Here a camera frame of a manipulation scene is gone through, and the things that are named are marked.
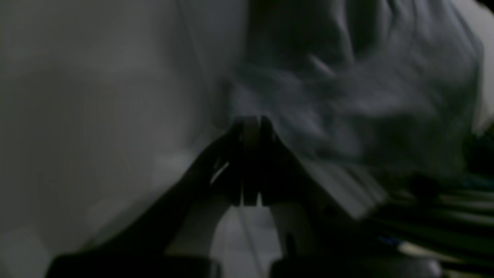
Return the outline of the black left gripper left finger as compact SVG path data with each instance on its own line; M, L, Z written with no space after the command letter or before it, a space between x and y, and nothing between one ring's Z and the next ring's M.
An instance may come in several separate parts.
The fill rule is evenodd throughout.
M112 238L85 251L60 255L48 278L220 278L220 264L200 256L165 255L193 204L220 187L220 166L241 148L241 121L207 146L182 178Z

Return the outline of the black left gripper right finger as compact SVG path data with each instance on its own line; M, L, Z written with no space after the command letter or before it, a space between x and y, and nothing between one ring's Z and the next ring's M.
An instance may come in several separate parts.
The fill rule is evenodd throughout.
M354 220L278 139L267 117L245 118L247 202L270 209L282 248L270 278L442 278L437 260L401 254Z

